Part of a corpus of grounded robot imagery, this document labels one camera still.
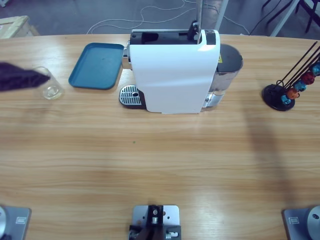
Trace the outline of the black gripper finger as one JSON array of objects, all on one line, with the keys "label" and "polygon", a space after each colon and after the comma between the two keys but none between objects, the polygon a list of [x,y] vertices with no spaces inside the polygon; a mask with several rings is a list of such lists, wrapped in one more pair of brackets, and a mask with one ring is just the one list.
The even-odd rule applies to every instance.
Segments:
[{"label": "black gripper finger", "polygon": [[7,62],[0,63],[1,92],[38,88],[48,82],[50,78],[50,76],[32,69],[23,69]]}]

